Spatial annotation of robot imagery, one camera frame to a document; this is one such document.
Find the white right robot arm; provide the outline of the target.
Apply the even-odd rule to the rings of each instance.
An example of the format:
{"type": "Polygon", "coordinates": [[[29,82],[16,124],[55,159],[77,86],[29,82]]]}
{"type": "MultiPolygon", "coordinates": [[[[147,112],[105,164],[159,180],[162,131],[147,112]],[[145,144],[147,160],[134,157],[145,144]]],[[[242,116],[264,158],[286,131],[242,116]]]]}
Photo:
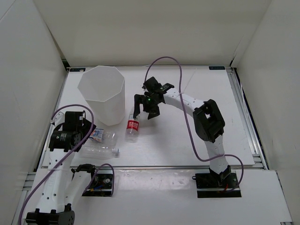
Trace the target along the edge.
{"type": "Polygon", "coordinates": [[[173,85],[155,84],[144,94],[134,95],[134,113],[136,118],[140,114],[140,106],[148,113],[148,119],[160,115],[159,104],[174,106],[184,112],[185,119],[190,115],[194,120],[195,132],[204,141],[209,155],[208,159],[202,162],[209,162],[210,181],[215,187],[222,187],[228,180],[231,168],[225,158],[223,147],[223,133],[225,121],[217,106],[217,103],[210,99],[202,101],[186,94],[180,93],[173,85]]]}

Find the red label plastic bottle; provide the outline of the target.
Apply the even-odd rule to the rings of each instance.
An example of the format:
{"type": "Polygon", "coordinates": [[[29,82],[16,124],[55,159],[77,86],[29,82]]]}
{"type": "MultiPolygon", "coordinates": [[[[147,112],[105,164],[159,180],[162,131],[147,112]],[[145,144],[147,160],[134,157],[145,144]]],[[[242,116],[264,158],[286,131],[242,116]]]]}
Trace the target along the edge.
{"type": "Polygon", "coordinates": [[[139,136],[139,121],[134,118],[133,113],[129,114],[126,127],[126,140],[130,143],[135,143],[139,136]]]}

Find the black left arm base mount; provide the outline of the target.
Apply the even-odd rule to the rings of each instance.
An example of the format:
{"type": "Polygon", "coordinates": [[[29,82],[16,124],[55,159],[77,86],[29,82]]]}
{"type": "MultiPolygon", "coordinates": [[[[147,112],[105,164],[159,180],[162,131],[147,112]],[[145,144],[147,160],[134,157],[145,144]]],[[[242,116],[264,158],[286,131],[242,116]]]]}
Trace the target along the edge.
{"type": "Polygon", "coordinates": [[[112,197],[114,193],[114,170],[106,169],[99,170],[92,178],[92,183],[89,185],[82,196],[85,197],[112,197]]]}

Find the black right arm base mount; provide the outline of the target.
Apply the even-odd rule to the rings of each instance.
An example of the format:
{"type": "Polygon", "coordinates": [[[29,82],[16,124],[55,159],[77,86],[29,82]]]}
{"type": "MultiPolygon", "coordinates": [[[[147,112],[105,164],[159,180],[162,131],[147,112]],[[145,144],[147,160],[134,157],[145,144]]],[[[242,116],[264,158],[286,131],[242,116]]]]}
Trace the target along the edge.
{"type": "Polygon", "coordinates": [[[218,183],[210,173],[196,173],[192,179],[196,182],[197,198],[242,197],[235,172],[232,172],[221,183],[218,183]]]}

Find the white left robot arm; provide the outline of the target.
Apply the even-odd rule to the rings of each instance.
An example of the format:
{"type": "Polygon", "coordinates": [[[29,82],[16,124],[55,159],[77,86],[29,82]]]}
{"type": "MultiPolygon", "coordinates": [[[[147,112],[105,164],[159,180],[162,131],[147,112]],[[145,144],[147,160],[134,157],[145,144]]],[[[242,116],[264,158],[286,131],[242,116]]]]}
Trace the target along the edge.
{"type": "Polygon", "coordinates": [[[61,123],[57,122],[58,118],[52,118],[55,128],[48,146],[48,173],[32,190],[35,193],[43,187],[35,210],[26,215],[25,221],[29,225],[72,225],[75,202],[86,186],[92,188],[98,183],[94,165],[70,169],[75,154],[96,126],[85,118],[85,111],[65,112],[63,118],[61,123]]]}

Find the blue orange label plastic bottle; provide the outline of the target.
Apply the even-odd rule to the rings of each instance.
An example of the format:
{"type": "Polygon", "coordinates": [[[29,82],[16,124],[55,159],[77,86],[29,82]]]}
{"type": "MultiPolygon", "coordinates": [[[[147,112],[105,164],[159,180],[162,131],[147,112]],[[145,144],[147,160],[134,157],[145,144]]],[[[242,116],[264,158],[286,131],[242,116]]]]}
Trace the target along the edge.
{"type": "Polygon", "coordinates": [[[108,129],[95,128],[89,136],[89,139],[94,140],[98,143],[103,143],[107,146],[113,146],[117,142],[117,135],[115,132],[108,129]]]}

